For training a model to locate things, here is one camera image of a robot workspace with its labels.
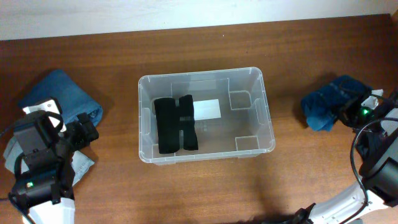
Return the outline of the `light blue jeans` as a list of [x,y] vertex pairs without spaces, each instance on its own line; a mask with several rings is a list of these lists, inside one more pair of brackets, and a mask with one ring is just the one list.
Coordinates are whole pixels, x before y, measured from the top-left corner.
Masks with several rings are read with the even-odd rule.
[[[23,153],[22,148],[20,147],[17,139],[12,137],[3,153],[3,158],[5,158],[5,168],[10,172],[14,173],[14,165],[17,157]],[[72,157],[72,168],[75,171],[75,176],[73,179],[73,184],[77,184],[82,177],[89,171],[90,167],[93,166],[95,162],[91,160],[89,157],[81,153],[80,151],[75,151]]]

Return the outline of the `navy blue garment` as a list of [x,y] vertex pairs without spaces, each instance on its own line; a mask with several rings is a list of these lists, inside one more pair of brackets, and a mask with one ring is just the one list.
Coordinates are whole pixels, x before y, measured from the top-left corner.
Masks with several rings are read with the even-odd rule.
[[343,75],[304,96],[300,105],[313,131],[331,131],[344,105],[372,90],[359,80]]

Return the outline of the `dark blue jeans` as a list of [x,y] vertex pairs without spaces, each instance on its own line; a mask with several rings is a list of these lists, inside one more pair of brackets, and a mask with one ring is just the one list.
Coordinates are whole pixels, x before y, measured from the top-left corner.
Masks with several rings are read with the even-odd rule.
[[77,115],[81,113],[86,113],[94,126],[97,126],[103,117],[101,105],[83,91],[63,70],[50,72],[17,105],[23,109],[50,97],[57,99],[65,124],[77,121]]

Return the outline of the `black garment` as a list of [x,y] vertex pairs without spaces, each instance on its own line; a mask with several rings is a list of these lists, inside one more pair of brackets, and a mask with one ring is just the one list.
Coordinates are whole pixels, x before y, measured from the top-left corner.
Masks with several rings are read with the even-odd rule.
[[359,139],[356,145],[356,150],[361,156],[362,160],[368,159],[373,155],[382,143],[380,134],[365,132]]
[[192,95],[154,101],[160,154],[198,150]]

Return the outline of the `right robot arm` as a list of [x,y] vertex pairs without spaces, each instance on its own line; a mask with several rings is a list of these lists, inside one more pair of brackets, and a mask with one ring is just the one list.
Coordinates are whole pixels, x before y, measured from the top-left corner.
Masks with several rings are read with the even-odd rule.
[[355,183],[322,203],[298,210],[291,223],[352,223],[367,213],[397,206],[397,90],[374,109],[343,116],[355,133],[350,163]]

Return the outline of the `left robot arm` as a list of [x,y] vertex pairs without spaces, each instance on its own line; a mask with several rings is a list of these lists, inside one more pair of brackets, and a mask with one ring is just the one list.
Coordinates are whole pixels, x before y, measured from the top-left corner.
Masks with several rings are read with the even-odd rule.
[[99,133],[86,113],[65,126],[60,114],[38,110],[14,123],[22,148],[14,164],[16,183],[8,194],[27,223],[74,223],[72,157]]

